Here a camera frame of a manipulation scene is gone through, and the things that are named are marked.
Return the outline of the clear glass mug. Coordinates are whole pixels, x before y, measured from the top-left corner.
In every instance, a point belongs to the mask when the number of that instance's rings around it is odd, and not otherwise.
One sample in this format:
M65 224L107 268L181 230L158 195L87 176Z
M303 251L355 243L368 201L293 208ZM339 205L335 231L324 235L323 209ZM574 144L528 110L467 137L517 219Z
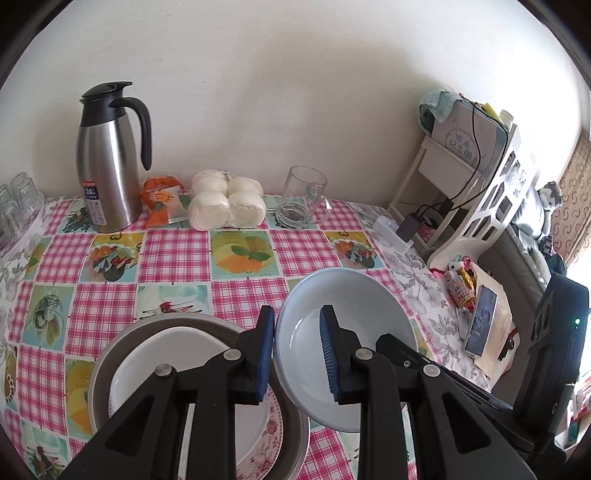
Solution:
M290 229L304 229L328 220L332 204L325 197L327 185L328 178L317 169L304 165L291 167L274 212L276 222Z

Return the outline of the smartphone on table edge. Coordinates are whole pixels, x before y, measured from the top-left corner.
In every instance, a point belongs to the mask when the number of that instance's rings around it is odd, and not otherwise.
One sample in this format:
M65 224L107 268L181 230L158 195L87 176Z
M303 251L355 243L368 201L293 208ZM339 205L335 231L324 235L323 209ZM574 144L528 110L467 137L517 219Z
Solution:
M494 321L497 300L498 295L494 290L486 285L479 286L465 342L465 351L473 358L481 357L484 353Z

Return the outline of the bag of white buns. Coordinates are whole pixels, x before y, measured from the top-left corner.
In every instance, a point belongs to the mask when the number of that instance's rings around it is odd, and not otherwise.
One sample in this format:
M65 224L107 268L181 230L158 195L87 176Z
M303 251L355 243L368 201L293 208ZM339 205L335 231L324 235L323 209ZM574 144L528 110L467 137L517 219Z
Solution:
M194 230L252 229L266 217L263 186L256 179L207 169L193 176L190 190L187 221Z

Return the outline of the stainless steel thermos jug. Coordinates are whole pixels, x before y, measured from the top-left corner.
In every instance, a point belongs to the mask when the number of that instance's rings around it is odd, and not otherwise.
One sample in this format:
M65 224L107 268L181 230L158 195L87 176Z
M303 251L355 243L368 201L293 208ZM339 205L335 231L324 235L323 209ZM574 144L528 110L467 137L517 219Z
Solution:
M105 82L80 99L76 168L82 197L98 233L119 232L142 211L138 167L152 165L149 111L124 89L130 81Z

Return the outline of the white shelf rack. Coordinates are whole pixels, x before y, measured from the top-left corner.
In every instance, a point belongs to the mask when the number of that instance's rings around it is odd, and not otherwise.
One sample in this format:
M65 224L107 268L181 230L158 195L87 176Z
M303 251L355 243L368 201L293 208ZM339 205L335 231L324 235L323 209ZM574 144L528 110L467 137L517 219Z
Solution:
M390 212L431 269L477 260L509 226L534 181L506 110L440 89L418 107L425 136Z

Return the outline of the orange snack packet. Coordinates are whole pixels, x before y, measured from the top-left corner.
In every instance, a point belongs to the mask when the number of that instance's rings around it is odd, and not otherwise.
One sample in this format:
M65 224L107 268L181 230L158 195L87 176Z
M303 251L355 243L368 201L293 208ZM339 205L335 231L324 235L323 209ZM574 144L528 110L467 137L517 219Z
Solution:
M145 226L161 227L183 222L191 193L173 176L154 176L144 180L140 197L148 210Z

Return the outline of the white square bowl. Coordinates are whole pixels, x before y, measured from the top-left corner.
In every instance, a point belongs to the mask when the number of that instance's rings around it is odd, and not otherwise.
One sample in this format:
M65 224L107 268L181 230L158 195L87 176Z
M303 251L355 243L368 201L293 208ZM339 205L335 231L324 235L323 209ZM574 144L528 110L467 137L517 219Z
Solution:
M172 327L143 341L117 368L109 393L109 413L114 414L162 363L182 371L204 365L228 345L200 330Z

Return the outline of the tray of drinking glasses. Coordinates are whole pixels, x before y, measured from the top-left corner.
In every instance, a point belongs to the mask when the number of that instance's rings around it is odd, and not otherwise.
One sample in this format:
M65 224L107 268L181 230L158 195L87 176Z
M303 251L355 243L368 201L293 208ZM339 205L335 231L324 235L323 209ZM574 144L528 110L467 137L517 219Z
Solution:
M1 258L7 258L41 220L44 204L43 193L25 172L1 185Z

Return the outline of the light blue bowl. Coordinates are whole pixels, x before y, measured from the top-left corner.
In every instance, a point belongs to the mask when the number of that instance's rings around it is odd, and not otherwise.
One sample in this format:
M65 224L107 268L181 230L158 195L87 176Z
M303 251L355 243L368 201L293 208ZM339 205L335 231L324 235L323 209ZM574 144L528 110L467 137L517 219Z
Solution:
M363 347L376 347L390 333L418 348L402 304L382 283L362 271L327 268L297 283L280 308L276 324L276 374L291 402L319 424L336 431L360 431L360 407L341 406L329 389L320 335L322 306L335 309L339 326L356 332Z

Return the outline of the white power adapter box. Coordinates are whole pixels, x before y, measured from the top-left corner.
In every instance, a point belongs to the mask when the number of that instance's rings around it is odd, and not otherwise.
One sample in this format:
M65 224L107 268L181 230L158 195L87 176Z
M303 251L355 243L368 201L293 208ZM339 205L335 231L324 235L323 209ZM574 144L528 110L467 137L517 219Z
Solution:
M373 224L374 230L400 254L406 254L413 247L413 240L404 241L398 235L398 225L386 216L377 217Z

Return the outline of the checkered floral tablecloth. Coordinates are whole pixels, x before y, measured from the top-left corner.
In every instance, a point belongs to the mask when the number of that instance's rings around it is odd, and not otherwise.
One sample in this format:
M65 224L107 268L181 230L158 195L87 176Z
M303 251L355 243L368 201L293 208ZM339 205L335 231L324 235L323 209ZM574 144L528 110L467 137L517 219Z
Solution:
M465 353L444 286L415 251L374 230L381 207L335 201L321 225L280 229L273 217L239 233L185 223L96 233L82 200L49 201L23 250L1 266L1 424L25 473L54 479L91 434L86 392L107 344L159 313L207 313L249 328L297 282L328 267L361 270L399 300L420 351L484 389L494 379Z

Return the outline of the floral rimmed white plate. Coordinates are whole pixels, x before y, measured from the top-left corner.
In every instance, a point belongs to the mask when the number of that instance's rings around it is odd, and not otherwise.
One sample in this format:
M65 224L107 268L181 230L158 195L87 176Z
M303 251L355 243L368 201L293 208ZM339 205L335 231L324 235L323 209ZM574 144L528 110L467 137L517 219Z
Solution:
M263 479L279 457L283 443L283 415L276 393L269 387L259 406L235 409L237 479Z

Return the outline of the colourful candy packet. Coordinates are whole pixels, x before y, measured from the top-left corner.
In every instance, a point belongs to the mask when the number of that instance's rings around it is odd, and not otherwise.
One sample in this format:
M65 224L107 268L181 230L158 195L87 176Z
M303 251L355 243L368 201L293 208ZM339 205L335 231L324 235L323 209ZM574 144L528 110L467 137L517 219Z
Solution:
M476 306L476 276L472 270L472 260L458 257L448 264L444 272L446 288L459 308L473 313Z

